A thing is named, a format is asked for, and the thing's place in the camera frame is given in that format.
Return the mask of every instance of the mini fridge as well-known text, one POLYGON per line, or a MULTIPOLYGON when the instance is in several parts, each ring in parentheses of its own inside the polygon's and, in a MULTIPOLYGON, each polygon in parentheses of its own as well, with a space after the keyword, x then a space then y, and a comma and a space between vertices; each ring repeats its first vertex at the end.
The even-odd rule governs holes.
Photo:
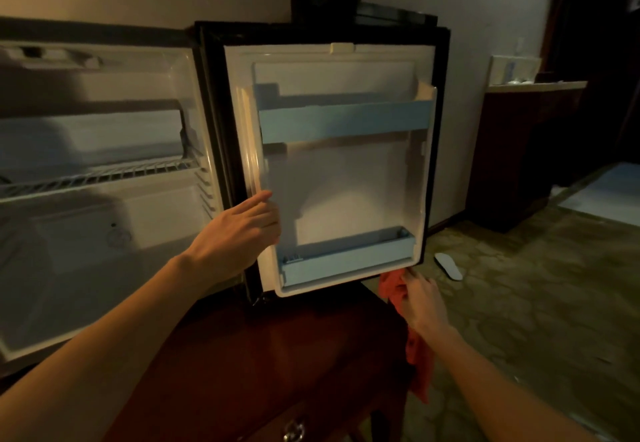
POLYGON ((449 31, 0 19, 0 374, 262 189, 249 300, 422 262, 449 31))

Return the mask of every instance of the green floor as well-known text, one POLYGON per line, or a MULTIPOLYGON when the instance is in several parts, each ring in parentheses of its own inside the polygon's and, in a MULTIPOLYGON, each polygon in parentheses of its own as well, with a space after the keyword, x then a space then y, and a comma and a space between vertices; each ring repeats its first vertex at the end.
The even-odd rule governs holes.
MULTIPOLYGON (((418 270, 438 281, 452 324, 503 373, 621 442, 640 439, 640 228, 550 205, 508 234, 461 222, 426 253, 418 270)), ((407 441, 485 440, 441 366, 429 398, 410 395, 407 441)))

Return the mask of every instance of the red cloth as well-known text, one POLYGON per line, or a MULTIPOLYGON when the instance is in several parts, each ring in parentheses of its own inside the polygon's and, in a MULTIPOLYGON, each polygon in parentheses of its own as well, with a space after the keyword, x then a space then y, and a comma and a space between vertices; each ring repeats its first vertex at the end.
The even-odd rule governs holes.
MULTIPOLYGON (((399 314, 402 314, 402 300, 406 298, 406 284, 403 275, 404 268, 385 272, 380 275, 378 293, 380 297, 388 297, 399 314)), ((423 403, 429 403, 427 390, 431 383, 435 356, 429 345, 420 337, 413 328, 409 327, 409 336, 406 340, 406 360, 415 366, 415 375, 411 381, 411 391, 416 394, 423 403)))

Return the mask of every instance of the shoe insole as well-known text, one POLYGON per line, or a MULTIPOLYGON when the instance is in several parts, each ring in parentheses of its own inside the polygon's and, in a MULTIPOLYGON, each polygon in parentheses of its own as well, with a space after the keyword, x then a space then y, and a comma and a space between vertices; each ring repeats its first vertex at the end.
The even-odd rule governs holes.
POLYGON ((436 263, 445 271, 451 280, 462 280, 462 274, 450 255, 446 253, 436 253, 434 255, 436 263))

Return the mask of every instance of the white countertop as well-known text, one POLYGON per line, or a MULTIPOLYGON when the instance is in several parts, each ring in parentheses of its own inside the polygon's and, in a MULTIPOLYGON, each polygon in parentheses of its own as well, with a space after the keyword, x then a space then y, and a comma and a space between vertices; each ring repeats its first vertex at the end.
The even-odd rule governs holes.
POLYGON ((586 86, 587 82, 523 83, 514 85, 491 85, 486 88, 486 92, 550 92, 555 90, 574 90, 577 88, 585 88, 586 86))

